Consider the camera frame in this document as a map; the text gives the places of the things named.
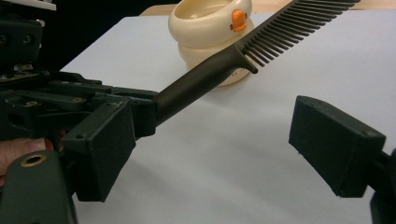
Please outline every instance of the comb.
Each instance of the comb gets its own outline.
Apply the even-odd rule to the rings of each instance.
[[[152,100],[157,125],[216,88],[235,69],[256,74],[285,50],[298,44],[360,0],[294,0],[226,49],[192,68]]]

